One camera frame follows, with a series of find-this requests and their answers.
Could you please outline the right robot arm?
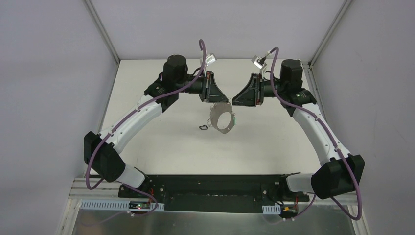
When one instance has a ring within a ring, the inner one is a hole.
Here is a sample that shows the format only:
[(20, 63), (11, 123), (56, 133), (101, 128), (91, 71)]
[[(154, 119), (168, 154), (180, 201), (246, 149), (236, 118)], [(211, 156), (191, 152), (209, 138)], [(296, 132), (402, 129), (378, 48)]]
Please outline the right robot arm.
[(307, 192), (327, 199), (355, 191), (365, 162), (360, 155), (352, 155), (328, 127), (316, 99), (303, 87), (301, 62), (283, 60), (280, 77), (273, 80), (265, 77), (271, 71), (264, 58), (254, 57), (252, 62), (260, 72), (251, 74), (247, 85), (232, 99), (232, 104), (256, 107), (264, 102), (264, 98), (278, 94), (283, 99), (283, 108), (305, 132), (321, 165), (313, 174), (288, 175), (277, 188), (279, 197), (289, 201), (297, 192)]

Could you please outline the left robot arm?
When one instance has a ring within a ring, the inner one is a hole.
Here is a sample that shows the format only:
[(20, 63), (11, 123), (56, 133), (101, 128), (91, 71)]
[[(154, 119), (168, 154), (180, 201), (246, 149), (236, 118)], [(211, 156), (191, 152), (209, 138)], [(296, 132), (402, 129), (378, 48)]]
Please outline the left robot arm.
[(126, 164), (120, 154), (128, 142), (151, 120), (164, 113), (179, 98), (179, 93), (197, 94), (202, 102), (212, 103), (210, 123), (215, 125), (222, 113), (233, 114), (229, 99), (217, 87), (214, 73), (206, 66), (216, 60), (214, 54), (201, 59), (197, 74), (189, 74), (186, 58), (171, 55), (163, 71), (144, 91), (135, 106), (116, 124), (98, 134), (84, 136), (84, 161), (87, 170), (94, 170), (102, 181), (130, 185), (137, 198), (149, 193), (146, 175)]

